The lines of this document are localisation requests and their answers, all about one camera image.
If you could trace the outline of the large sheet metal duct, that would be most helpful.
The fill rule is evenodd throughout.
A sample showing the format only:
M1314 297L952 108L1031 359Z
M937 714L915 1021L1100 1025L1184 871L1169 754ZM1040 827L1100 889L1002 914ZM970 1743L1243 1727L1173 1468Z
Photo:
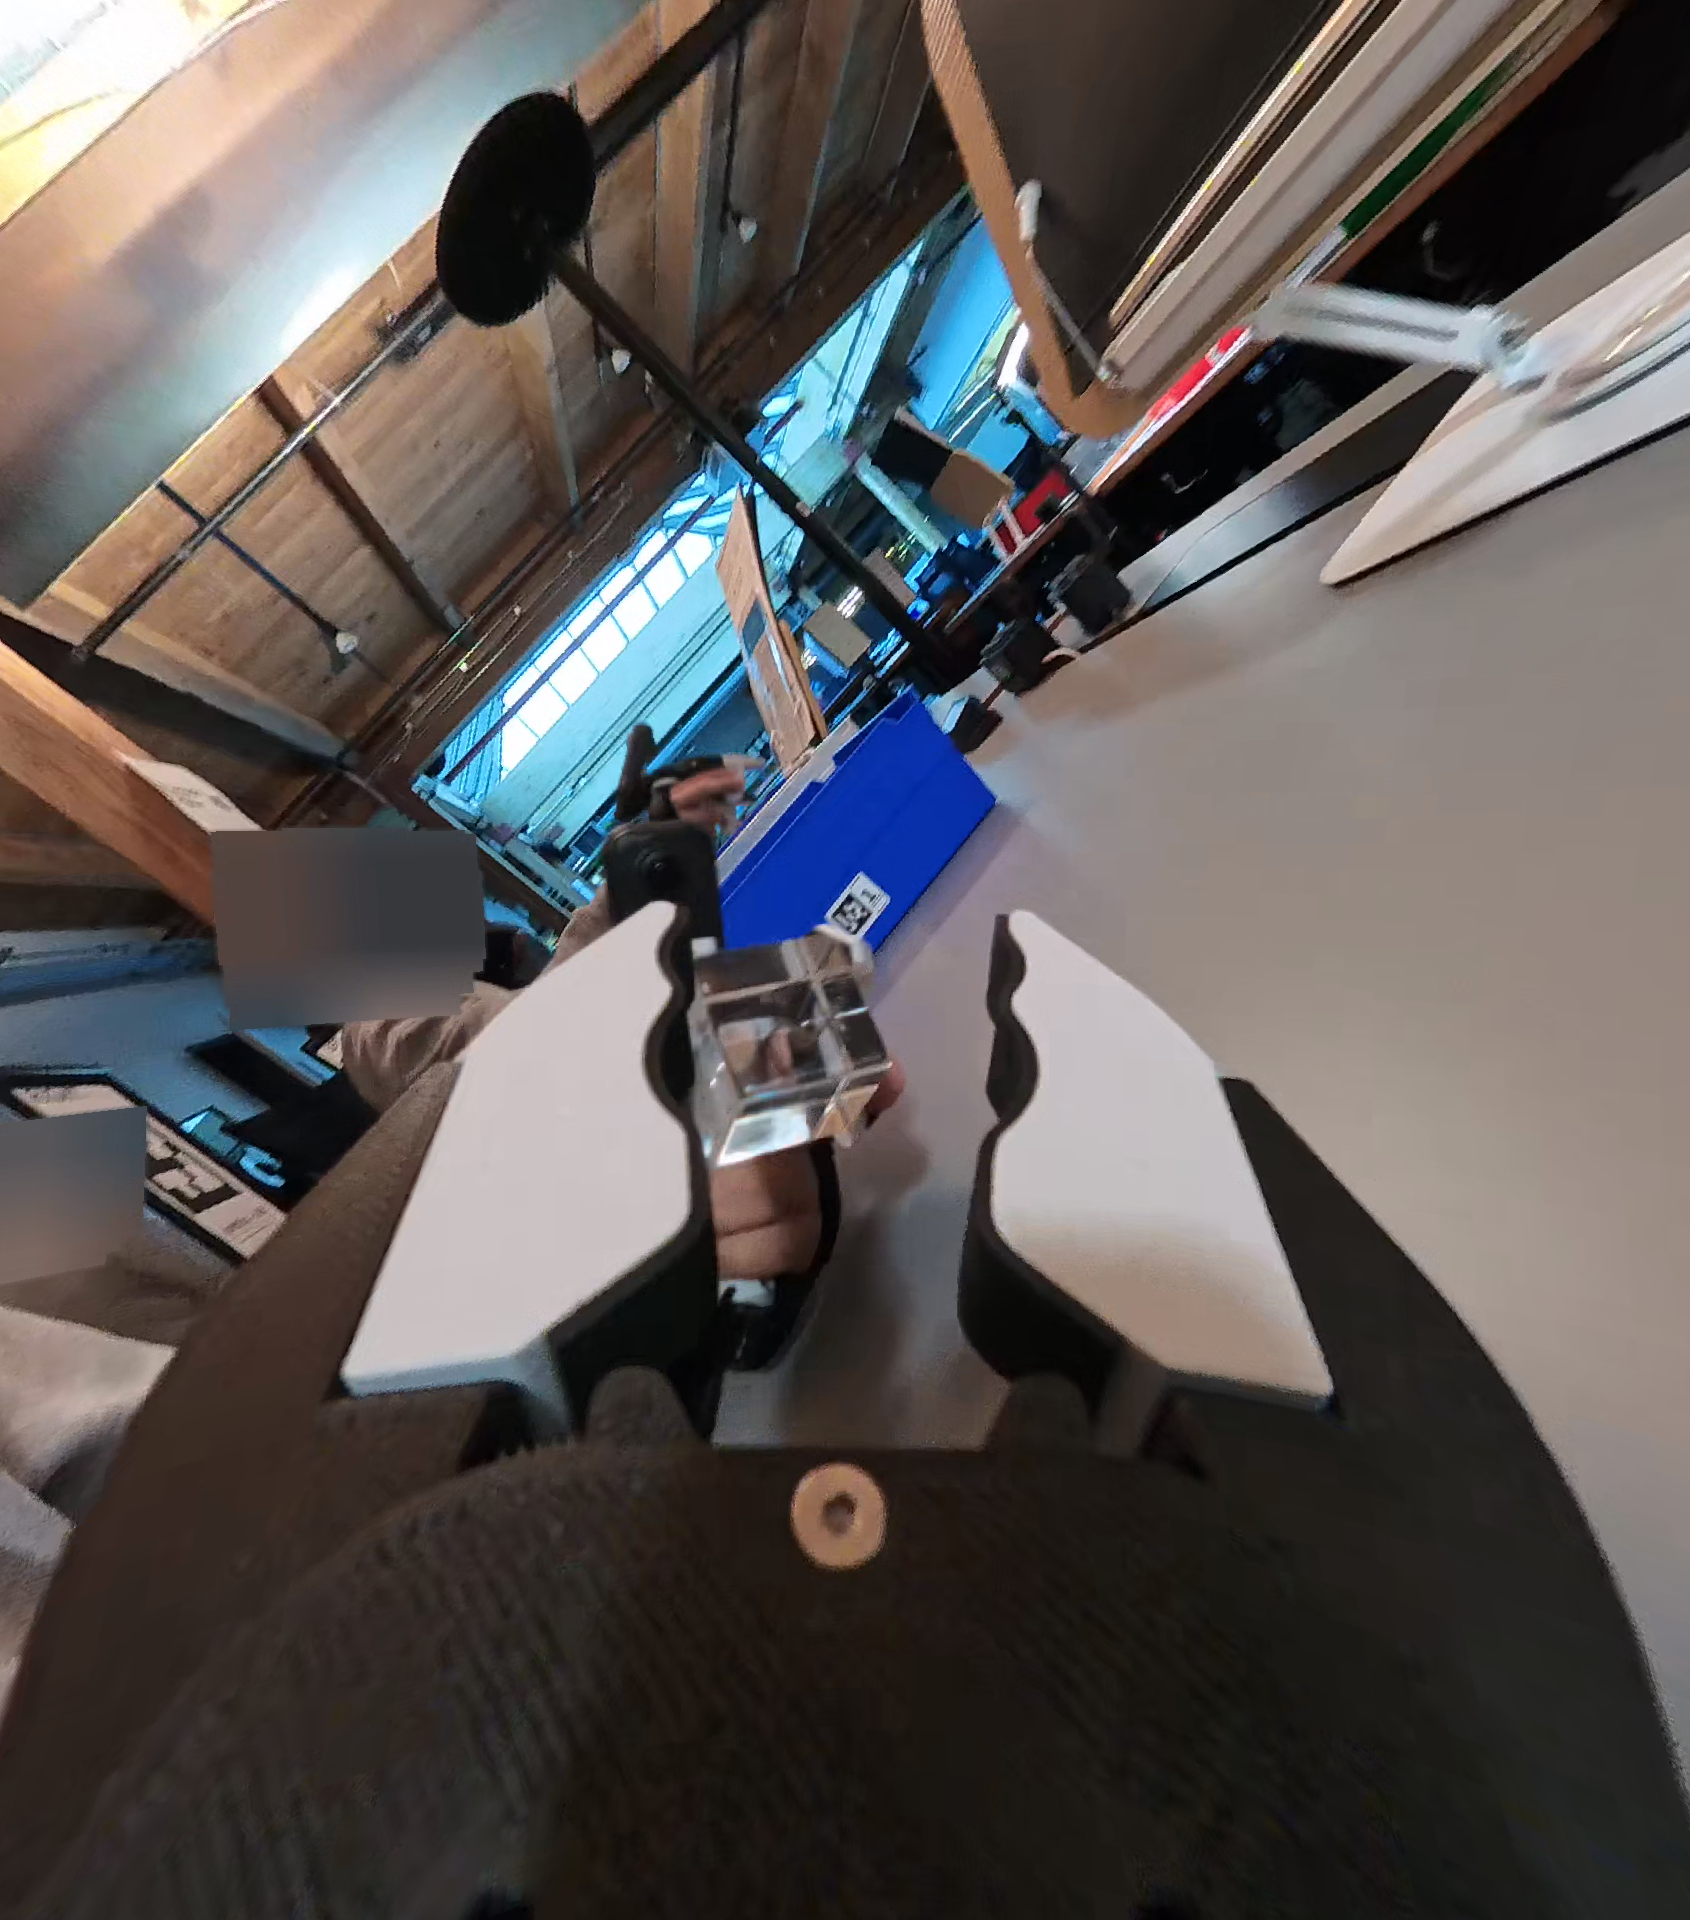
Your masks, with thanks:
M0 223L0 468L145 392L101 466L175 460L434 215L477 124L615 3L255 5Z

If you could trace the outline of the brown cardboard box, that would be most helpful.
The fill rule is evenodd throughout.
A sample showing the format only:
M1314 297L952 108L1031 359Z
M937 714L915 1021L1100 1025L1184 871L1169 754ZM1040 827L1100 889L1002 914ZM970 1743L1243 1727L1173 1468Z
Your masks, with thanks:
M1018 493L1010 472L992 468L966 447L955 447L948 440L930 443L927 466L927 501L959 525L975 532L983 532L998 516L1002 516Z

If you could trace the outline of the clear glass cube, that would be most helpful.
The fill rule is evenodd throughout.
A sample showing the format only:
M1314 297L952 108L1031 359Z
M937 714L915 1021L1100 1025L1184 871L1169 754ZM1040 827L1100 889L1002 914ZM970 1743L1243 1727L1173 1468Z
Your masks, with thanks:
M757 948L697 944L691 1119L709 1169L850 1147L891 1082L867 941L824 924Z

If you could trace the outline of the another person's forearm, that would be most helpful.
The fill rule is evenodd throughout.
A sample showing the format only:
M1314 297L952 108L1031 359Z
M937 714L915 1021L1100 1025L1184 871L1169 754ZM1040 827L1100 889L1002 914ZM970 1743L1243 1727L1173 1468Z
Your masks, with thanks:
M343 1075L369 1110L384 1113L432 1067L461 1059L534 979L578 959L608 929L606 896L584 902L550 950L525 926L489 922L481 966L457 1010L428 1017L345 1023L337 1034Z

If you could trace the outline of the black disc on pole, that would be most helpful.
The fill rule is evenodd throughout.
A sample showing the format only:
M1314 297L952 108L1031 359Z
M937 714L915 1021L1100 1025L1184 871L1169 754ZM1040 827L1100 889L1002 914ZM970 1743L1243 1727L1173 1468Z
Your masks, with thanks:
M580 242L590 223L598 165L594 132L565 92L526 92L473 135L436 223L436 278L461 318L499 330L565 286L606 337L651 374L689 424L731 456L822 554L858 588L898 639L882 678L907 675L923 694L955 694L970 675L959 653L910 610L910 598L858 554L834 525L715 410L635 315L588 270Z

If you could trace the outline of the person's left hand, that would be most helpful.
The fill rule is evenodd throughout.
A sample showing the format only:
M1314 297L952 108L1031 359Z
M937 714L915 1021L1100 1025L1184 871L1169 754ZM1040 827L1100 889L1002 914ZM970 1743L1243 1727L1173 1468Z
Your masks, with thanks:
M812 1141L712 1167L715 1273L720 1285L813 1283L842 1222L837 1141Z

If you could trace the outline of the white flat board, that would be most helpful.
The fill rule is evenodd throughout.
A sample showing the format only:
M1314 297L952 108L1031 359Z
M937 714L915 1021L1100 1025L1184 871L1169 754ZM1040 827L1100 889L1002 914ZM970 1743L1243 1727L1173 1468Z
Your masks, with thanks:
M1408 553L1436 545L1552 487L1590 472L1634 447L1690 422L1690 351L1618 396L1562 419L1541 419L1537 390L1544 353L1581 309L1597 313L1618 296L1643 289L1651 264L1673 264L1690 231L1544 323L1528 351L1537 374L1525 385L1480 377L1390 481L1376 504L1336 547L1322 582L1344 588Z

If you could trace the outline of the blue plastic crate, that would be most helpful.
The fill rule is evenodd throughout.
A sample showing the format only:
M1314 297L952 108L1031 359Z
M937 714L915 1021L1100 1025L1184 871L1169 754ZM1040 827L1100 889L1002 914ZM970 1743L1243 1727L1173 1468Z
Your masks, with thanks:
M729 948L832 929L878 950L994 813L913 694L822 748L720 856Z

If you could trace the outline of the large dark monitor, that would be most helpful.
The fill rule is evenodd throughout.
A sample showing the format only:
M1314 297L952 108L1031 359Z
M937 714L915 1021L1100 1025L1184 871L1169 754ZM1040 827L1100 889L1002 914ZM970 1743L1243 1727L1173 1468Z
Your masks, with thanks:
M926 3L930 82L1056 422L1137 424L1404 165L1477 144L1590 3Z

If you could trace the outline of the clear round dish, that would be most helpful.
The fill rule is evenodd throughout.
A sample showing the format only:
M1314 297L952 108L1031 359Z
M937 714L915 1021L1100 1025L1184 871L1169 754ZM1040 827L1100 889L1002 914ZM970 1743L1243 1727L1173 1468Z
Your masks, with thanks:
M1690 351L1690 242L1669 265L1653 261L1643 289L1610 286L1606 309L1581 309L1570 323L1544 353L1541 419L1601 406Z

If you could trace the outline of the framed black white poster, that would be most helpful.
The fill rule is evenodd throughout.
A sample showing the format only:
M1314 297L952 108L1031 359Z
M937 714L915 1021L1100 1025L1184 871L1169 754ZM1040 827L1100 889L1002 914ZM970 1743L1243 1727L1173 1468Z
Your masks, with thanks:
M275 1240L288 1214L251 1180L153 1110L145 1110L145 1135L147 1204L171 1224L235 1265Z

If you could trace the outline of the black equipment cluster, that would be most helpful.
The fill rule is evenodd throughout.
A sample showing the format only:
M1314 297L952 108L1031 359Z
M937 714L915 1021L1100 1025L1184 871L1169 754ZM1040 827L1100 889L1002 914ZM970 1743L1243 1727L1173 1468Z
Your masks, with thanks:
M955 610L938 616L938 673L948 685L990 675L1027 697L1132 610L1113 566L1117 525L1079 497L1024 540Z

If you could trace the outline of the white paper label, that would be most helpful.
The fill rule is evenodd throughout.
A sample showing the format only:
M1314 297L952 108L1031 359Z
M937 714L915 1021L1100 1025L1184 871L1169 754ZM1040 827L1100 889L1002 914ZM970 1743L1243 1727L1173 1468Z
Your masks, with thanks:
M125 756L122 762L153 783L203 835L263 831L255 819L190 767L149 756Z

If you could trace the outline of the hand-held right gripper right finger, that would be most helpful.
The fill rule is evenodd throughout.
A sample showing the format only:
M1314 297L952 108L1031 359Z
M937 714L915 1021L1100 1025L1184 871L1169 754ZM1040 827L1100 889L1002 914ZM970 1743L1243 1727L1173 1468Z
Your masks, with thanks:
M994 1025L959 1331L1002 1380L1065 1380L1105 1453L1186 1394L1305 1416L1334 1374L1193 1035L1031 910L994 924Z

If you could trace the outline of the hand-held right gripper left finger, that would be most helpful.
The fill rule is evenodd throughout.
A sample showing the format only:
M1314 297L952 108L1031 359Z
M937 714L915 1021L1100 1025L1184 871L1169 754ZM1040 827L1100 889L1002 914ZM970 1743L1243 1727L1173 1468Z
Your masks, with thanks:
M651 902L464 1054L337 1380L514 1388L578 1431L620 1367L668 1370L715 1313L689 1119L689 910Z

